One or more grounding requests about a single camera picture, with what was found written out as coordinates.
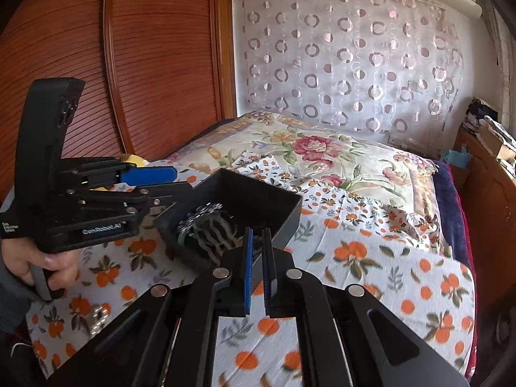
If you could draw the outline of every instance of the open black box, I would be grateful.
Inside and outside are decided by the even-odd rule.
[[[257,224],[269,227],[273,246],[284,249],[299,225],[302,197],[251,177],[220,169],[198,184],[187,200],[176,202],[154,220],[167,248],[167,255],[177,257],[197,271],[213,264],[194,250],[177,243],[176,228],[185,215],[208,202],[220,202],[223,209],[236,217],[239,227]],[[251,288],[262,280],[262,256],[253,261]]]

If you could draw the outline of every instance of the bed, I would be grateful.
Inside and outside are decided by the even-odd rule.
[[[457,196],[445,165],[438,169],[410,153],[263,111],[151,163],[164,164],[173,164],[179,179],[193,186],[226,167],[300,193],[300,226],[286,247],[296,266],[331,286],[363,284],[467,375],[475,350],[474,273],[470,262],[453,259],[468,255],[467,226],[458,216],[460,203],[449,214],[448,195]],[[194,278],[167,257],[151,219],[138,237],[84,249],[76,285],[27,314],[43,372],[58,371],[86,344],[86,317],[95,304],[113,319],[153,284],[177,287]],[[259,285],[249,317],[221,319],[212,385],[302,384],[295,322],[268,319],[262,294]]]

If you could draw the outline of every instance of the wooden desk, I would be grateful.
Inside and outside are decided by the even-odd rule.
[[[477,275],[478,309],[516,283],[516,185],[480,142],[459,129],[454,150],[466,144],[473,158],[460,191]]]

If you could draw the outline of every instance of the red-brown wardrobe door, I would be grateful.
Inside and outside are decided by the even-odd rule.
[[[121,153],[107,92],[102,1],[24,0],[0,36],[0,202],[13,183],[22,108],[35,79],[86,81],[66,136],[66,157]]]
[[[214,0],[106,0],[105,10],[115,109],[136,154],[165,158],[220,119]]]

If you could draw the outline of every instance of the person's arm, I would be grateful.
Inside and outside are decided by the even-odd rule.
[[[11,206],[14,188],[0,207],[0,213]],[[12,333],[21,323],[33,301],[42,301],[29,285],[34,285],[29,263],[57,271],[48,280],[51,289],[73,285],[77,275],[80,250],[44,254],[27,238],[0,239],[0,330]]]

